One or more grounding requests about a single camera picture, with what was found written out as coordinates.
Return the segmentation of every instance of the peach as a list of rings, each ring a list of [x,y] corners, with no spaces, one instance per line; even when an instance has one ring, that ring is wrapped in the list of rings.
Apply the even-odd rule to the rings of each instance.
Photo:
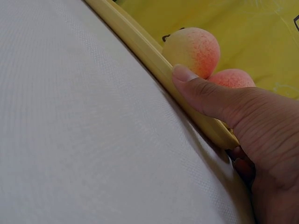
[[[255,87],[250,75],[240,69],[226,69],[209,77],[208,81],[229,88]]]
[[[220,47],[211,33],[200,28],[185,28],[167,38],[162,55],[171,65],[182,64],[207,79],[219,61]]]

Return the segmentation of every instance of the skin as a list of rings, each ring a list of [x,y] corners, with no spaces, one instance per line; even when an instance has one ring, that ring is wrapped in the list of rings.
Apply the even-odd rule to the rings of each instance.
[[[242,147],[227,153],[252,192],[258,222],[299,223],[299,101],[219,86],[181,65],[172,81],[194,109],[233,128]]]

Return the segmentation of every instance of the yellow fabric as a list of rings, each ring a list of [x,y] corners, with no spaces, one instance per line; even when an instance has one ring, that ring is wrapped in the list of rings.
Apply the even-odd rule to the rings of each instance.
[[[258,87],[299,99],[299,0],[117,0],[163,46],[180,28],[211,32],[216,71],[247,71]]]

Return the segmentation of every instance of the finger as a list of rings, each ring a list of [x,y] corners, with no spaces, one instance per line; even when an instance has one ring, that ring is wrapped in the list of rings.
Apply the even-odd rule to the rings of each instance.
[[[246,157],[246,154],[241,149],[241,147],[236,147],[233,150],[227,149],[226,153],[231,158],[231,160],[235,161],[237,158],[243,159]]]
[[[242,180],[250,186],[255,178],[255,170],[252,169],[246,161],[239,158],[237,158],[235,162],[233,162],[233,167],[242,178]]]
[[[172,80],[186,101],[200,113],[224,120],[223,111],[230,104],[233,89],[204,80],[182,65],[173,68]]]

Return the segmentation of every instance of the knuckle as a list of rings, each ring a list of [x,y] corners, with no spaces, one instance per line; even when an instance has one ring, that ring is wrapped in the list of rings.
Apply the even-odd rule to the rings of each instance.
[[[193,88],[194,94],[201,97],[207,97],[215,93],[217,86],[211,82],[196,84]]]

